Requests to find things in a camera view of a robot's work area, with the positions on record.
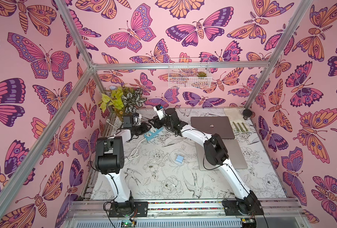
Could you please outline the light blue charger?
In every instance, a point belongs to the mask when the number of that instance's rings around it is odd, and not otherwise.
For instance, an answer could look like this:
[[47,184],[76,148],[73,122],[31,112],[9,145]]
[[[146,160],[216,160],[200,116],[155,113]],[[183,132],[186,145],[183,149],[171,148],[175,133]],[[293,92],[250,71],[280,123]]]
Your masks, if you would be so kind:
[[184,157],[182,155],[177,155],[175,162],[179,163],[179,164],[183,164],[184,162]]

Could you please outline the silver laptop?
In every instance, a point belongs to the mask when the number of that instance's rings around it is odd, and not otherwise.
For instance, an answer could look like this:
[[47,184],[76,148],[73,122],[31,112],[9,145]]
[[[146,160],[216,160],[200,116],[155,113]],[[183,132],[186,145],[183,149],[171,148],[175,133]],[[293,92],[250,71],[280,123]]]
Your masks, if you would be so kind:
[[[240,148],[240,145],[236,139],[224,139],[223,140],[226,149],[228,150],[229,159],[236,170],[247,169],[248,165],[244,159],[244,155]],[[204,147],[198,143],[195,143],[199,169],[206,171],[207,169],[213,169],[215,166],[211,165],[206,158],[204,158]]]

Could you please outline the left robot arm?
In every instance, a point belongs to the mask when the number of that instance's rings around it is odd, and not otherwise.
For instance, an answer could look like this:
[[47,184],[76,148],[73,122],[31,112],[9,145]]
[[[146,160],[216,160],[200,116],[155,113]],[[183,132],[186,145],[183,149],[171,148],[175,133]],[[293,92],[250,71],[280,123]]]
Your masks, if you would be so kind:
[[124,143],[140,136],[151,129],[148,123],[132,126],[130,128],[118,128],[117,132],[108,137],[101,137],[97,141],[96,154],[93,167],[108,179],[114,197],[104,203],[104,211],[109,217],[133,218],[146,217],[148,214],[148,202],[134,201],[131,190],[128,187],[122,169],[125,165]]

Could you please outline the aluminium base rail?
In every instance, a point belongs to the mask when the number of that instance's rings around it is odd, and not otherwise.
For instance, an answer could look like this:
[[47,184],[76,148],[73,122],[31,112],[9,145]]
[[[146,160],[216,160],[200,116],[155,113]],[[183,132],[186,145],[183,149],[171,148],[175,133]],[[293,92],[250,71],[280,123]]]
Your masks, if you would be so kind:
[[64,228],[310,228],[299,202],[291,198],[261,199],[259,212],[241,215],[235,200],[139,200],[130,217],[109,212],[102,200],[75,201]]

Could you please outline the potted plant in vase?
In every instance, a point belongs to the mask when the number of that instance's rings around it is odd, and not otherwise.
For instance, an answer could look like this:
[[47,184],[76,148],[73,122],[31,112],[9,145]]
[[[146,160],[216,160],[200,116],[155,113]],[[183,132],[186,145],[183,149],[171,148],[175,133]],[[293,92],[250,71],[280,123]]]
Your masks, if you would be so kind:
[[102,94],[102,99],[98,103],[102,114],[105,115],[112,110],[121,121],[126,115],[136,114],[137,109],[142,108],[147,100],[140,88],[112,85],[106,92],[107,94]]

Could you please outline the dark grey laptop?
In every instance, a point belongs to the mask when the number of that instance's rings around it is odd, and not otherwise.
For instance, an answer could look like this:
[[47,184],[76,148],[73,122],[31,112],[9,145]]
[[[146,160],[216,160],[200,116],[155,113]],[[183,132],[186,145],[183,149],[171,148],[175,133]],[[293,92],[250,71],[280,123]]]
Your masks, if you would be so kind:
[[206,134],[218,134],[222,139],[235,139],[235,135],[227,116],[191,117],[191,125]]

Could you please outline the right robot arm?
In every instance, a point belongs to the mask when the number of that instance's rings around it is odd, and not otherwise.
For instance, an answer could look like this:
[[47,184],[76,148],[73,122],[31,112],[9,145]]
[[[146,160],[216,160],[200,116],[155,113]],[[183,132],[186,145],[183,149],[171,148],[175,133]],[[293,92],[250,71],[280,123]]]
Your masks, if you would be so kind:
[[241,214],[250,215],[257,212],[264,216],[261,202],[235,170],[225,143],[219,134],[207,134],[180,120],[175,108],[164,109],[163,106],[156,105],[154,110],[156,115],[149,120],[152,126],[157,129],[166,127],[175,136],[190,139],[203,147],[203,160],[213,165],[213,170],[221,171],[233,190],[238,211]]

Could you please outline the small succulent in basket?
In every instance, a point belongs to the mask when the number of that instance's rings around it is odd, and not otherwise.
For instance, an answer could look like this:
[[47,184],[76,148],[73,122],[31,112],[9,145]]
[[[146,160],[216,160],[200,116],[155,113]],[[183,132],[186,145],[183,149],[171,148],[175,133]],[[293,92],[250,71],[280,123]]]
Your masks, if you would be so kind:
[[205,78],[205,77],[207,77],[207,73],[203,72],[203,71],[200,71],[200,72],[197,73],[197,77],[199,77],[199,78]]

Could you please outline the white cloth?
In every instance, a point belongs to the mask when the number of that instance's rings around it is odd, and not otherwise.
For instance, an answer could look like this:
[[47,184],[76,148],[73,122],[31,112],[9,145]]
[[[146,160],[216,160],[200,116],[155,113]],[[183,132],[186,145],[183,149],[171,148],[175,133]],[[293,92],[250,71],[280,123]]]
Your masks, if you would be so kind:
[[234,131],[235,130],[235,127],[233,126],[233,122],[235,122],[236,124],[237,123],[245,123],[246,124],[246,127],[248,128],[248,132],[251,132],[251,128],[250,128],[250,125],[246,122],[246,120],[243,118],[243,115],[241,114],[241,110],[238,109],[238,108],[226,108],[224,109],[224,113],[225,115],[228,117],[229,121],[230,121],[230,124],[233,128]]

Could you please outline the blue power strip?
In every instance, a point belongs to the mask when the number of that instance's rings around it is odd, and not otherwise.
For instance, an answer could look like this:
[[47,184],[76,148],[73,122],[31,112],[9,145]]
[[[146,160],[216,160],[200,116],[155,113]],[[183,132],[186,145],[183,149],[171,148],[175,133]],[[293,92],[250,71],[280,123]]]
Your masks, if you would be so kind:
[[152,140],[154,137],[156,137],[162,130],[164,129],[164,127],[161,127],[159,129],[152,127],[148,132],[146,132],[143,136],[147,141]]

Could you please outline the black round object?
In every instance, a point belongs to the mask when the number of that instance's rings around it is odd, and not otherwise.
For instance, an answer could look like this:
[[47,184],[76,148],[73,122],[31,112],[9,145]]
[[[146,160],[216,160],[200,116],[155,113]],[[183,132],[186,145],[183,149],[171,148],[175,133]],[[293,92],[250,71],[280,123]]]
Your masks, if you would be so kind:
[[244,109],[242,115],[245,120],[248,120],[252,117],[253,112],[250,109]]

